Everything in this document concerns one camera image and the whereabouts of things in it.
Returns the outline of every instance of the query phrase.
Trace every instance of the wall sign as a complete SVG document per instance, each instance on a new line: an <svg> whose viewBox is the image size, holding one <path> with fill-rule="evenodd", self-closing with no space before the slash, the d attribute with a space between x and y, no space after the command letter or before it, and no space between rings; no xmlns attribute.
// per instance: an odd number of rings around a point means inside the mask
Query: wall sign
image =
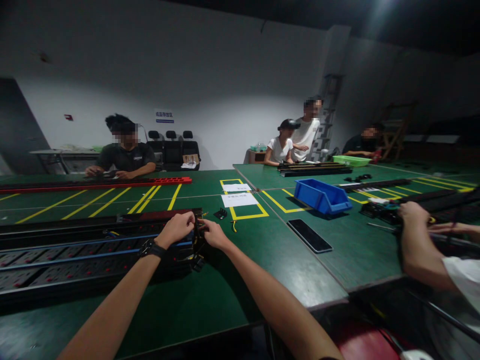
<svg viewBox="0 0 480 360"><path fill-rule="evenodd" d="M174 113L170 109L159 109L156 108L155 110L155 121L157 123L167 123L173 124L174 123Z"/></svg>

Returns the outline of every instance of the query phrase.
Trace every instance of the blue plastic bin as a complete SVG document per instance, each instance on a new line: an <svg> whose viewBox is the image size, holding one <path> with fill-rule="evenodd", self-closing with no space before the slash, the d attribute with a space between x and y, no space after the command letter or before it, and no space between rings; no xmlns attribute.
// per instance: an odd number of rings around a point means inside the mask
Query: blue plastic bin
<svg viewBox="0 0 480 360"><path fill-rule="evenodd" d="M345 190L315 180L295 180L295 198L322 214L334 215L353 208Z"/></svg>

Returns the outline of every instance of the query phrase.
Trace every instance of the door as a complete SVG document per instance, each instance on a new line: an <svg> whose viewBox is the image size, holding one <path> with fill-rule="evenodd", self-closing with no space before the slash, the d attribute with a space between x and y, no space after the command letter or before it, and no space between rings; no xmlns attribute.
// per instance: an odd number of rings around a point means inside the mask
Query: door
<svg viewBox="0 0 480 360"><path fill-rule="evenodd" d="M16 174L45 174L30 151L50 149L17 82L0 79L0 154Z"/></svg>

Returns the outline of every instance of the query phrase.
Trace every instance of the red power strip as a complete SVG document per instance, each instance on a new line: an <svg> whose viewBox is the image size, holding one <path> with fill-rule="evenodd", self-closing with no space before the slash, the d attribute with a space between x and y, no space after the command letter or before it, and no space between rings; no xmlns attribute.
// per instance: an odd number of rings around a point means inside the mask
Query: red power strip
<svg viewBox="0 0 480 360"><path fill-rule="evenodd" d="M55 186L55 187L42 187L38 184L35 184L36 187L20 187L20 188L9 188L9 189L0 189L0 194L28 194L28 193L50 193L57 191L75 191L75 190L101 190L101 189L111 189L111 188L138 188L138 187L148 187L148 186L159 186L159 185L183 185L191 184L192 179L190 177L164 177L164 178L153 178L151 181L145 181L150 179L142 179L142 182L122 182L115 183L113 180L111 183L103 184L92 184L88 185L86 181L85 184L78 183L78 185L71 186Z"/></svg>

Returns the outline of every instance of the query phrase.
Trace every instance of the black phone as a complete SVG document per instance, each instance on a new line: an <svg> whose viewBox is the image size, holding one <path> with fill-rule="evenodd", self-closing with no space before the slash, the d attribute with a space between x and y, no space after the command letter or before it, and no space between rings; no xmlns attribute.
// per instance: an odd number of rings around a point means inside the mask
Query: black phone
<svg viewBox="0 0 480 360"><path fill-rule="evenodd" d="M288 225L316 254L326 253L333 247L308 226L303 220L288 220Z"/></svg>

